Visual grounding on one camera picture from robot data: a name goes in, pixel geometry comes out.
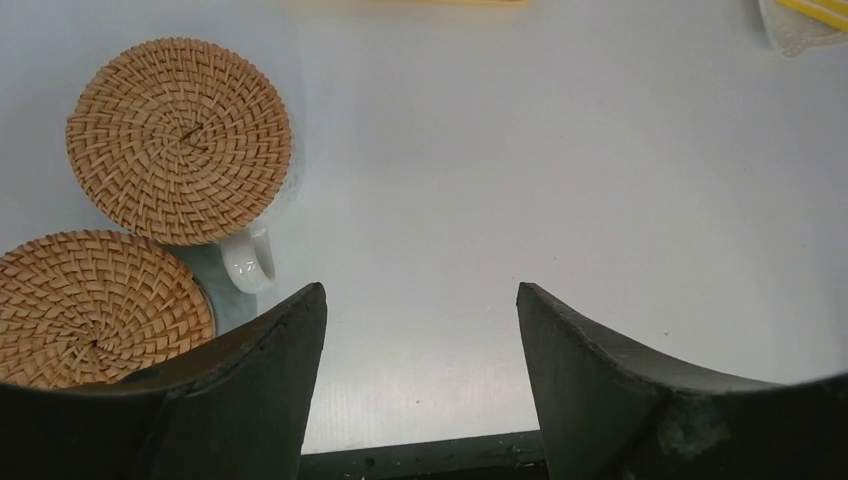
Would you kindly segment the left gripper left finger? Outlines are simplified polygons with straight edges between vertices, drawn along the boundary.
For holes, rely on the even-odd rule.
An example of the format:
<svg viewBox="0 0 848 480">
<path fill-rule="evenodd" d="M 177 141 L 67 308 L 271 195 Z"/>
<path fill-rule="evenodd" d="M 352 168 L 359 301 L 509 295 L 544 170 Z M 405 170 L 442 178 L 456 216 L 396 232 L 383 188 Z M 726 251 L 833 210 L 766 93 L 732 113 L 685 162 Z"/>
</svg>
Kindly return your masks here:
<svg viewBox="0 0 848 480">
<path fill-rule="evenodd" d="M 115 384 L 1 389 L 5 479 L 294 479 L 324 287 Z"/>
</svg>

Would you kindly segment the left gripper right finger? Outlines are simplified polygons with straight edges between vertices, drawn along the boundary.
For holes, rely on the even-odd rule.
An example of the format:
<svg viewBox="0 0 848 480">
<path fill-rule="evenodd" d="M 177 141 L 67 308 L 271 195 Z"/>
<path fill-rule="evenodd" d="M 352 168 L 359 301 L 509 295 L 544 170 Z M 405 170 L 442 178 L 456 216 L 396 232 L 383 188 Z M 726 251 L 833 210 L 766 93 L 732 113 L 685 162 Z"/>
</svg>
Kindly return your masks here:
<svg viewBox="0 0 848 480">
<path fill-rule="evenodd" d="M 778 385 L 652 349 L 523 283 L 517 313 L 554 479 L 843 479 L 847 378 Z"/>
</svg>

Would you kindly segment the white three tier stand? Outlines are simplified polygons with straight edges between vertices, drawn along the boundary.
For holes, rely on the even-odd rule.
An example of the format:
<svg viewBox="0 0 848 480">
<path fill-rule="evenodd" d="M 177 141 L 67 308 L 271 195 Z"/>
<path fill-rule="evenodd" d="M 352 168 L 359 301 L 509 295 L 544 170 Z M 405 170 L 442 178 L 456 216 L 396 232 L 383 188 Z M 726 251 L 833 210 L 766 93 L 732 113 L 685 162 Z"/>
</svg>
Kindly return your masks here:
<svg viewBox="0 0 848 480">
<path fill-rule="evenodd" d="M 795 12 L 774 0 L 759 0 L 768 41 L 784 58 L 805 51 L 847 44 L 847 33 Z"/>
</svg>

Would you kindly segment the yellow serving tray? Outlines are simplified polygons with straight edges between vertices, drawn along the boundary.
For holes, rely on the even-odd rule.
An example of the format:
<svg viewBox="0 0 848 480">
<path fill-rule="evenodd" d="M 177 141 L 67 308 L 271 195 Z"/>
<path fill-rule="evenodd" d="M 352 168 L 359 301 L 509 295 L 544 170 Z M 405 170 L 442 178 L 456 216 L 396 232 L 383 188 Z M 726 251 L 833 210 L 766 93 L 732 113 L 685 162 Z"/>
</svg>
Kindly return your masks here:
<svg viewBox="0 0 848 480">
<path fill-rule="evenodd" d="M 520 7 L 528 3 L 528 0 L 394 0 L 392 2 L 427 3 L 461 6 L 480 7 Z"/>
</svg>

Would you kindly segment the yellow cream cake slice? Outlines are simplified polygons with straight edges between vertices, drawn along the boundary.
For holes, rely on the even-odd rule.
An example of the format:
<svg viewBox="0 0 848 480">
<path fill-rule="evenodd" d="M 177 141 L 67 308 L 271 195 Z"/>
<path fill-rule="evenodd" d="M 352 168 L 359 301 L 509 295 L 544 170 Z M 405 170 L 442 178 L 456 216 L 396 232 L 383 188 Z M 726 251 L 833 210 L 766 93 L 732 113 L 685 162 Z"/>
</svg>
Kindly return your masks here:
<svg viewBox="0 0 848 480">
<path fill-rule="evenodd" d="M 847 0 L 777 0 L 777 3 L 832 28 L 847 31 Z"/>
</svg>

